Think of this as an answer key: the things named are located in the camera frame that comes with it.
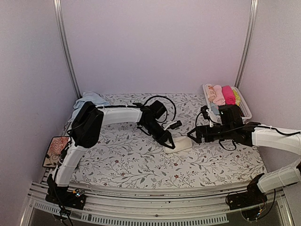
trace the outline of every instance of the folded cloth on table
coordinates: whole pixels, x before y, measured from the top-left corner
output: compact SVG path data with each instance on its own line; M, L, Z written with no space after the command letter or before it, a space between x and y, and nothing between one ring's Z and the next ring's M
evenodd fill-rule
M210 102L212 102L216 98L216 94L215 94L213 86L211 84L206 84L205 85L205 90L206 90L208 100Z
M236 92L235 89L232 89L232 91L233 91L234 96L235 96L235 104L236 104L237 106L239 106L240 101L241 101L240 96L239 96L239 94Z
M222 94L224 95L227 105L235 104L235 96L230 86L224 86L222 88Z
M220 115L220 111L218 110L218 106L215 103L210 103L211 110L213 114Z
M225 105L225 98L222 94L222 87L220 85L213 86L216 94L216 98L212 101L218 106Z
M68 122L71 122L75 119L77 114L79 113L81 107L84 105L85 102L91 101L95 105L103 105L103 106L108 106L110 103L106 100L104 100L102 97L99 96L99 94L95 92L84 92L83 97L75 101L75 104L73 108L75 109L72 113L71 118L69 119Z

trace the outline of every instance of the laundry basket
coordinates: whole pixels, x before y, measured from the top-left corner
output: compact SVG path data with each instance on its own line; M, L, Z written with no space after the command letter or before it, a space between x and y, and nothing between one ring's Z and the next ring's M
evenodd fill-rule
M209 101L209 99L207 97L207 94L206 94L206 89L205 89L206 85L207 84L203 85L203 91L204 91L204 94L205 94L207 106L208 106L209 109L211 109L210 101ZM241 111L243 113L242 120L243 120L243 122L246 122L247 120L252 118L251 111L250 111L248 105L246 104L246 101L245 101L244 97L241 95L240 91L236 87L231 86L231 88L236 90L236 92L240 96L241 101L240 101L240 104L239 104L239 108L241 109ZM219 122L221 122L221 117L219 115L216 115L216 118Z

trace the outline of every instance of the floral tablecloth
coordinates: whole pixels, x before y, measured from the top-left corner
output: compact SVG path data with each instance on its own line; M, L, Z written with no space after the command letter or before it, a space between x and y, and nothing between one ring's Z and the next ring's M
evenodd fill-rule
M102 95L111 105L144 103L155 94ZM160 94L176 105L176 120L182 126L170 130L173 137L185 136L194 128L200 108L206 104L204 95ZM173 107L160 99L173 116ZM198 123L208 124L202 116ZM223 145L232 149L231 142ZM218 142L196 144L185 151L165 154L163 147L136 128L135 123L111 124L102 127L98 143L82 157L71 182L127 188L184 188L216 186L250 181L265 171L254 147L237 145L226 151Z

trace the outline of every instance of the white wall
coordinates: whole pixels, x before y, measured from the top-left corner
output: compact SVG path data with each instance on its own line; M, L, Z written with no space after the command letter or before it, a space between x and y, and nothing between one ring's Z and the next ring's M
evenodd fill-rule
M0 225L15 226L75 95L52 0L0 3Z
M82 91L198 93L233 84L250 0L64 0Z
M240 90L253 121L301 129L301 1L259 1L258 14ZM269 171L298 158L260 148ZM301 225L301 185L285 189L295 225Z

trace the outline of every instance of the blue cloth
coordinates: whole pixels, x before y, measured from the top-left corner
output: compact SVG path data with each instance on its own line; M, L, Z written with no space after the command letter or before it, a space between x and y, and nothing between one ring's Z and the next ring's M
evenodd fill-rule
M216 104L214 104L214 103L211 102L210 103L210 107L211 107L211 110L213 111L213 113L215 115L220 115L220 112L218 110L218 106Z
M81 107L84 105L85 102L91 101L95 105L103 105L103 106L108 106L110 103L106 100L104 100L102 97L99 96L99 94L95 92L84 92L83 97L75 101L75 104L73 106L74 111L72 113L71 118L69 119L68 122L71 122L75 119L77 114L79 113Z

